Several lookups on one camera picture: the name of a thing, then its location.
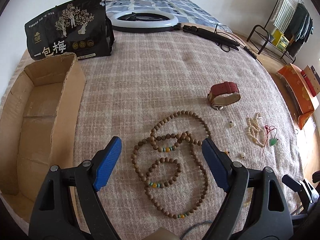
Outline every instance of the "screw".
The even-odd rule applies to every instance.
[[[82,163],[82,166],[84,166],[84,167],[89,167],[90,165],[91,165],[91,161],[89,161],[89,160],[86,160]]]
[[[317,203],[318,202],[318,195],[317,194],[313,194],[312,195],[312,201],[314,202],[314,203]]]
[[[241,164],[240,162],[233,162],[232,164],[233,164],[233,166],[235,166],[236,168],[242,167],[242,164]]]
[[[53,165],[50,168],[50,171],[57,171],[58,170],[58,166],[57,165]]]
[[[266,172],[273,173],[273,169],[272,168],[267,166],[267,167],[265,167],[265,169],[266,169]]]

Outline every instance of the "blue clamp pad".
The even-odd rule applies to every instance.
[[[114,166],[116,165],[116,162],[122,150],[121,139],[119,137],[114,136],[105,148],[105,150],[107,152],[105,153],[105,156],[100,162],[100,165],[96,169],[96,179],[93,184],[93,188],[97,192],[107,184],[111,172]]]
[[[228,171],[218,156],[218,154],[221,155],[225,153],[220,152],[213,141],[207,138],[202,142],[202,154],[218,187],[222,188],[225,192],[229,192],[230,185],[228,183]]]

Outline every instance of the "blue checkered bedsheet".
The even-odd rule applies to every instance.
[[[232,32],[190,0],[114,0],[106,2],[107,16],[128,10],[160,10],[175,15],[180,23],[196,23]]]

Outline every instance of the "watch buckle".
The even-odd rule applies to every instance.
[[[216,111],[220,111],[223,109],[223,106],[221,106],[221,105],[211,105],[211,107]]]

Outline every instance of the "red string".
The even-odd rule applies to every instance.
[[[278,132],[278,129],[275,128],[273,125],[271,125],[271,126],[266,125],[264,128],[266,129],[267,138],[266,138],[266,142],[265,142],[265,144],[263,146],[262,156],[263,156],[263,153],[264,153],[264,149],[266,148],[266,145],[268,143],[269,134],[270,134],[271,138],[274,138],[274,137],[276,137],[277,132]],[[276,130],[276,133],[275,133],[274,136],[272,136],[272,133],[271,133],[271,131],[273,131],[273,130]]]

